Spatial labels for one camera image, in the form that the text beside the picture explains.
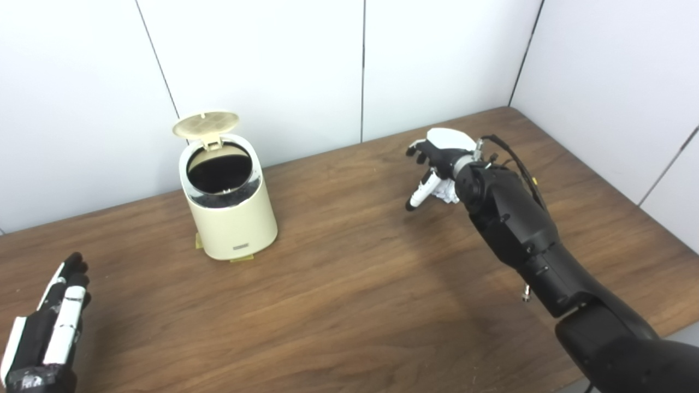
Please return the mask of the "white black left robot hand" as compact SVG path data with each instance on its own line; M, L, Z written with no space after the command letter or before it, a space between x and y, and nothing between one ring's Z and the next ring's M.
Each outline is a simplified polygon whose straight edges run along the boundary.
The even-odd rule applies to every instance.
M56 269L33 313L14 319L2 359L6 392L75 392L73 363L90 304L89 266L73 252Z

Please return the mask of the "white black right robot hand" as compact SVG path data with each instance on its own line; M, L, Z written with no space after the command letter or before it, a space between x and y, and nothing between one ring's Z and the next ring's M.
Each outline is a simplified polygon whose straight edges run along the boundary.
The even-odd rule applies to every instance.
M417 164L428 162L429 169L407 199L405 209L416 210L429 196L448 204L459 203L456 176L466 165L481 159L482 145L482 141L450 128L431 128L424 139L413 141L405 155L417 155Z

